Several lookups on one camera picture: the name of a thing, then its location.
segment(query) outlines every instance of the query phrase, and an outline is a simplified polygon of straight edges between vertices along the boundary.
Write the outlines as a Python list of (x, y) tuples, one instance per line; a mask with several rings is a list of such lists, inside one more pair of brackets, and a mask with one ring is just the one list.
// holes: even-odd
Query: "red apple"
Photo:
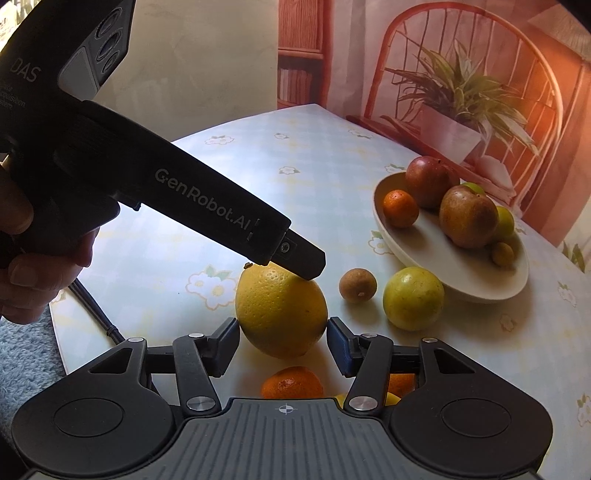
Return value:
[(433, 157), (415, 158), (406, 171), (407, 189), (419, 207), (439, 207), (446, 192), (460, 184), (457, 173)]

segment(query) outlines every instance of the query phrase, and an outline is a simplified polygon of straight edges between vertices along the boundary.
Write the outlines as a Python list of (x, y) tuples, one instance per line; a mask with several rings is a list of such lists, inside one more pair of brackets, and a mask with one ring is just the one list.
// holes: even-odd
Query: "lemon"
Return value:
[[(347, 394), (341, 393), (335, 396), (335, 398), (336, 401), (339, 403), (340, 408), (343, 408), (343, 405), (345, 404), (345, 399), (347, 398)], [(398, 403), (399, 401), (400, 397), (397, 397), (393, 393), (388, 392), (386, 394), (386, 402), (384, 403), (384, 406), (389, 407), (390, 405), (396, 405), (396, 403)]]
[(513, 214), (505, 207), (497, 205), (496, 211), (499, 214), (499, 223), (496, 226), (493, 239), (496, 242), (502, 242), (513, 235), (513, 232), (515, 231), (515, 220)]
[(423, 330), (437, 320), (444, 290), (439, 279), (420, 267), (403, 268), (388, 280), (382, 299), (388, 320), (402, 330)]
[(472, 189), (474, 192), (479, 193), (480, 195), (485, 195), (484, 189), (478, 185), (477, 183), (472, 183), (471, 181), (465, 181), (462, 183), (465, 187)]
[(498, 242), (492, 246), (491, 258), (499, 267), (510, 267), (515, 261), (515, 253), (509, 245)]
[(328, 309), (315, 281), (269, 263), (250, 265), (242, 272), (236, 288), (236, 318), (246, 338), (261, 352), (295, 358), (320, 339)]

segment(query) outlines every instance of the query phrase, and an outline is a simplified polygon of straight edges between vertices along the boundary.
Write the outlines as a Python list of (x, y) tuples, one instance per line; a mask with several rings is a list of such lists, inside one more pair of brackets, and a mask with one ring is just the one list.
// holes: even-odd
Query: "white flower print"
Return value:
[(66, 299), (66, 292), (63, 290), (60, 290), (60, 292), (57, 294), (57, 297), (54, 298), (51, 302), (52, 305), (55, 305), (56, 303), (65, 300)]
[(213, 135), (211, 138), (208, 138), (205, 141), (206, 145), (225, 145), (227, 143), (233, 142), (234, 139), (232, 137), (228, 137), (227, 135), (220, 135), (215, 136)]
[(579, 407), (577, 413), (579, 425), (584, 426), (586, 423), (591, 423), (591, 397), (583, 394), (582, 398), (577, 399), (577, 406)]
[(359, 138), (367, 138), (368, 140), (371, 139), (371, 135), (364, 134), (363, 132), (359, 132), (358, 130), (349, 130), (349, 133)]
[(388, 245), (386, 245), (386, 242), (384, 242), (384, 238), (382, 237), (381, 233), (372, 230), (371, 234), (372, 238), (368, 242), (368, 245), (373, 249), (374, 252), (376, 252), (378, 255), (393, 255), (393, 253), (388, 248)]
[(517, 326), (517, 322), (509, 317), (506, 313), (501, 315), (501, 318), (499, 318), (499, 323), (501, 324), (501, 330), (503, 330), (503, 332), (512, 332)]
[(393, 163), (391, 163), (390, 165), (386, 165), (384, 167), (386, 169), (386, 171), (388, 173), (399, 173), (401, 171), (405, 171), (406, 168), (404, 167), (398, 167), (397, 165), (394, 165)]
[(236, 296), (236, 280), (229, 277), (230, 273), (228, 270), (216, 271), (209, 265), (204, 271), (191, 275), (185, 289), (205, 300), (209, 310), (226, 307)]
[(577, 306), (577, 298), (566, 284), (562, 285), (562, 283), (558, 282), (558, 293), (563, 300), (569, 302), (573, 307)]
[(521, 224), (521, 222), (515, 222), (515, 231), (517, 233), (522, 233), (523, 235), (527, 235), (527, 232), (525, 231), (525, 228)]
[(281, 167), (279, 173), (282, 173), (283, 175), (293, 175), (294, 173), (300, 173), (300, 171), (295, 167)]

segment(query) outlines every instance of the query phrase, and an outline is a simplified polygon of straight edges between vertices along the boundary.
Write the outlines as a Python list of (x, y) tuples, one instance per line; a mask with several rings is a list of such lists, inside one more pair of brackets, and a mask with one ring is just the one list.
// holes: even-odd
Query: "black cable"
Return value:
[(92, 295), (88, 293), (88, 290), (84, 288), (84, 285), (80, 282), (80, 280), (75, 279), (72, 285), (70, 285), (70, 290), (74, 296), (80, 300), (80, 302), (82, 302), (82, 305), (85, 306), (86, 310), (88, 310), (88, 312), (95, 318), (98, 324), (105, 331), (107, 337), (114, 341), (115, 345), (119, 345), (121, 342), (125, 341), (123, 335), (119, 333), (118, 328), (107, 318), (105, 312), (102, 311), (96, 300), (92, 298)]

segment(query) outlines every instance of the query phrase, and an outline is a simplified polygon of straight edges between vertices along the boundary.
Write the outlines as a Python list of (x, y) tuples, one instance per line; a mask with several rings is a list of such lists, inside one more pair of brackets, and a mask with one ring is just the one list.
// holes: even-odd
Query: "chair backrest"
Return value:
[(392, 70), (424, 72), (417, 59), (421, 47), (453, 60), (456, 40), (465, 46), (475, 64), (481, 62), (481, 71), (515, 89), (522, 99), (521, 112), (528, 120), (525, 130), (534, 140), (539, 155), (516, 140), (510, 142), (510, 148), (493, 140), (486, 151), (507, 168), (517, 192), (511, 203), (518, 206), (544, 158), (556, 151), (563, 105), (547, 60), (507, 20), (458, 2), (425, 3), (404, 11), (390, 23), (384, 35), (363, 116), (380, 121), (381, 115), (388, 115), (416, 125), (419, 106), (413, 100), (400, 100), (404, 86), (394, 85), (401, 77)]

